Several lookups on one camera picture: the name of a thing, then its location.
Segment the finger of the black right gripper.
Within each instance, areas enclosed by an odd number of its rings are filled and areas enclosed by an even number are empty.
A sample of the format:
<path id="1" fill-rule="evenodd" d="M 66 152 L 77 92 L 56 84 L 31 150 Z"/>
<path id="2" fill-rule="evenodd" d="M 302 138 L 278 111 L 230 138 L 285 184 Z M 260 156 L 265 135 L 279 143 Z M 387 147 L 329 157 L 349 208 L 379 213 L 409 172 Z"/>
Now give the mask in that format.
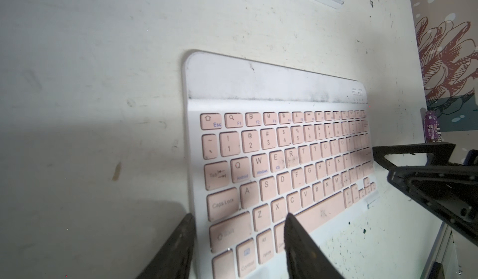
<path id="1" fill-rule="evenodd" d="M 418 143 L 373 147 L 372 153 L 376 163 L 391 171 L 397 166 L 389 161 L 387 156 L 425 154 L 427 158 L 426 166 L 447 166 L 455 147 L 455 144 L 448 142 Z"/>
<path id="2" fill-rule="evenodd" d="M 392 167 L 387 181 L 469 242 L 478 244 L 478 167 Z"/>

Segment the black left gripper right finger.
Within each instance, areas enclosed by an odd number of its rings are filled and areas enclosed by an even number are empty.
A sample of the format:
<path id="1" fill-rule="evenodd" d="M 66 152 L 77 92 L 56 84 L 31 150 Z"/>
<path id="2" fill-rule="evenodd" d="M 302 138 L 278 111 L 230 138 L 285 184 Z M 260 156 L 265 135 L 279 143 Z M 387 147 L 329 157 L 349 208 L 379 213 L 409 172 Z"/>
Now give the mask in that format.
<path id="1" fill-rule="evenodd" d="M 343 279 L 291 213 L 286 217 L 284 240 L 291 279 Z"/>

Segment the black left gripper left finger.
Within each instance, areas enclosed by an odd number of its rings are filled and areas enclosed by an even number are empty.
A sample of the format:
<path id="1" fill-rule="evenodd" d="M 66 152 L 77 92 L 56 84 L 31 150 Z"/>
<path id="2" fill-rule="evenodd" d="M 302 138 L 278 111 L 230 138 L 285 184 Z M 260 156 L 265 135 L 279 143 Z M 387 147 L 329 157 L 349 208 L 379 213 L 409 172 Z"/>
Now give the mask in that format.
<path id="1" fill-rule="evenodd" d="M 196 226 L 186 214 L 137 279 L 188 279 L 194 254 Z"/>

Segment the pink keyboard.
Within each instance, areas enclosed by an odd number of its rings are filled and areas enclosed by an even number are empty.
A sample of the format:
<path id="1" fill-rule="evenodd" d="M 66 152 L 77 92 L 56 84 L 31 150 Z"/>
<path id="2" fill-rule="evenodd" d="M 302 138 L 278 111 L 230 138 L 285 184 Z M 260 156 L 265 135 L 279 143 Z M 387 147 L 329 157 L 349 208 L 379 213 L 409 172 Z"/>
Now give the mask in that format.
<path id="1" fill-rule="evenodd" d="M 320 244 L 378 198 L 362 83 L 202 51 L 182 79 L 198 278 L 285 278 L 288 214 Z"/>

